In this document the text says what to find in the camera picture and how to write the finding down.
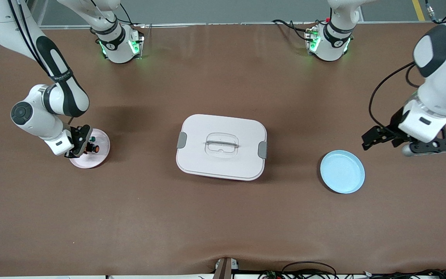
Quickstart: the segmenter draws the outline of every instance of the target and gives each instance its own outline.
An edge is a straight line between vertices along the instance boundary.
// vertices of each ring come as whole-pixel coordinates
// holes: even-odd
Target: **round black joint cap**
[[[11,109],[11,120],[16,125],[23,125],[32,117],[32,106],[27,102],[19,102]]]

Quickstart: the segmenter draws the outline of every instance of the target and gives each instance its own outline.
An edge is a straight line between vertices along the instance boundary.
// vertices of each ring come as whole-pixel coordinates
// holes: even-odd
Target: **robotic arm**
[[[0,0],[0,44],[38,62],[54,82],[32,87],[28,96],[11,109],[13,122],[42,138],[55,155],[76,158],[86,149],[97,150],[88,141],[92,132],[88,125],[69,127],[57,117],[81,116],[89,108],[89,97],[55,43],[32,19],[23,0]]]
[[[362,136],[364,150],[392,141],[406,156],[446,152],[446,23],[428,31],[416,44],[414,62],[425,82],[392,116],[386,127],[372,127]]]
[[[57,0],[81,16],[99,38],[104,55],[115,63],[125,63],[142,55],[144,34],[118,22],[113,13],[120,0]]]
[[[350,42],[350,35],[359,22],[358,7],[376,0],[328,0],[331,16],[328,23],[320,22],[307,37],[310,53],[325,61],[339,59]]]

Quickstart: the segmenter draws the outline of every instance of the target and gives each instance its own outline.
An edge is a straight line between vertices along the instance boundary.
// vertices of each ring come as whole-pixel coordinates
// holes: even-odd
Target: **white lid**
[[[196,175],[253,180],[264,170],[266,137],[255,120],[192,115],[178,138],[177,165]]]

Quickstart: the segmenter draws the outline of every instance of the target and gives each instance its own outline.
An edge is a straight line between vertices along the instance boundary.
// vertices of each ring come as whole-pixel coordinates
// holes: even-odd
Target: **blue plate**
[[[320,172],[324,183],[340,194],[354,193],[364,183],[364,166],[354,154],[345,150],[326,154]]]

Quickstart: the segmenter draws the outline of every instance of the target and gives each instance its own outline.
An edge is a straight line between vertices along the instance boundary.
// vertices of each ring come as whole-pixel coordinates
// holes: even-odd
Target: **brown table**
[[[446,268],[446,154],[368,152],[367,105],[386,75],[411,61],[431,24],[359,25],[337,62],[306,54],[272,25],[153,29],[144,58],[101,58],[88,30],[53,30],[91,107],[74,125],[111,139],[109,160],[82,170],[9,118],[39,66],[0,47],[0,276],[210,272],[314,260],[339,272]],[[415,83],[421,78],[412,77]],[[384,122],[413,92],[399,74],[373,110]],[[214,114],[255,119],[269,159],[253,182],[189,175],[175,163],[182,122]],[[330,192],[317,176],[331,150],[356,154],[364,186]]]

